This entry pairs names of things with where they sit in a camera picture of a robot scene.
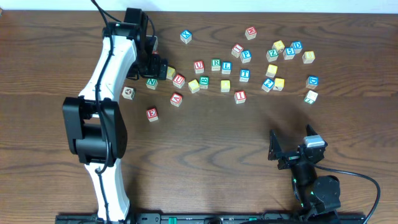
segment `black cable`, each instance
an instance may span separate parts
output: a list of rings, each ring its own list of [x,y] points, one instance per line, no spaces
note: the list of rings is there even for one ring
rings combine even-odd
[[[309,161],[308,158],[306,157],[306,155],[305,155],[304,153],[302,154],[302,157],[303,157],[311,166],[314,166],[315,168],[318,168],[318,169],[321,169],[321,170],[325,170],[325,171],[330,171],[330,172],[336,172],[336,173],[339,173],[339,174],[348,174],[348,175],[353,175],[353,176],[356,176],[356,177],[362,177],[362,178],[364,178],[364,179],[366,179],[366,180],[370,180],[372,183],[374,183],[374,185],[375,185],[376,188],[377,188],[376,200],[374,201],[374,204],[373,204],[373,207],[372,207],[371,211],[369,212],[369,214],[366,216],[365,220],[363,221],[363,224],[365,224],[365,223],[367,223],[367,222],[369,221],[369,219],[372,217],[372,215],[373,215],[374,211],[376,210],[377,205],[379,204],[379,201],[380,201],[381,189],[380,189],[380,186],[379,186],[379,184],[378,184],[377,181],[375,181],[372,177],[368,177],[368,176],[363,175],[363,174],[357,174],[357,173],[349,172],[349,171],[345,171],[345,170],[337,170],[337,169],[331,169],[331,168],[326,168],[326,167],[318,166],[318,165],[312,163],[311,161]]]
[[[110,223],[108,201],[107,201],[106,196],[105,196],[105,189],[104,189],[104,183],[103,183],[103,180],[102,180],[102,174],[105,172],[106,168],[109,165],[109,158],[110,158],[110,153],[111,153],[110,148],[111,148],[111,146],[110,146],[110,142],[109,142],[108,131],[106,130],[106,125],[105,125],[105,122],[104,122],[104,114],[103,114],[102,108],[100,106],[100,86],[101,86],[101,80],[102,80],[102,77],[104,76],[106,67],[108,66],[108,63],[111,60],[111,57],[113,55],[113,39],[112,39],[111,29],[109,28],[108,21],[106,20],[106,17],[105,17],[105,14],[104,14],[104,10],[97,4],[97,2],[95,0],[91,0],[91,2],[97,7],[99,13],[101,14],[101,17],[103,18],[103,20],[105,22],[105,26],[106,26],[106,29],[108,30],[109,42],[110,42],[110,50],[109,50],[109,53],[108,53],[108,57],[105,60],[104,66],[103,66],[103,68],[101,70],[101,73],[98,76],[98,80],[97,80],[97,83],[95,85],[95,106],[96,106],[96,110],[98,112],[99,121],[100,121],[100,125],[101,125],[101,130],[102,130],[102,133],[105,136],[105,145],[106,145],[106,159],[105,159],[104,167],[101,170],[96,169],[95,172],[97,173],[98,178],[99,178],[99,186],[101,187],[101,193],[102,193],[102,197],[103,197],[103,200],[104,200],[106,222]]]

